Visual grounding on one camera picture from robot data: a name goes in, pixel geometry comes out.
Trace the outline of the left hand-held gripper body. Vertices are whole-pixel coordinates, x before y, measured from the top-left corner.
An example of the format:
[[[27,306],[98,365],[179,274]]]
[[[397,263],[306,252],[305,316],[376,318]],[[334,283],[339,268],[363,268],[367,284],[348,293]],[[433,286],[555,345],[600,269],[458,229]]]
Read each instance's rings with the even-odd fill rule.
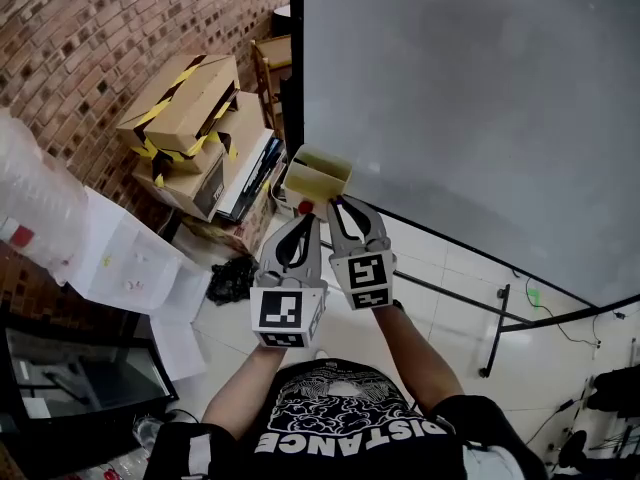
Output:
[[[309,348],[326,309],[322,267],[259,269],[250,289],[251,328],[271,348]]]

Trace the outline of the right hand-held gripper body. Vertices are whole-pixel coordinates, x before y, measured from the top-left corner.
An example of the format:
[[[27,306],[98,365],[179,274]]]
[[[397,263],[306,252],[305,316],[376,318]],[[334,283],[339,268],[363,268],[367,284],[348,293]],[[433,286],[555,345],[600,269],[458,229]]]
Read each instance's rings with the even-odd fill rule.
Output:
[[[332,248],[329,262],[352,310],[391,304],[397,260],[390,239],[334,240]]]

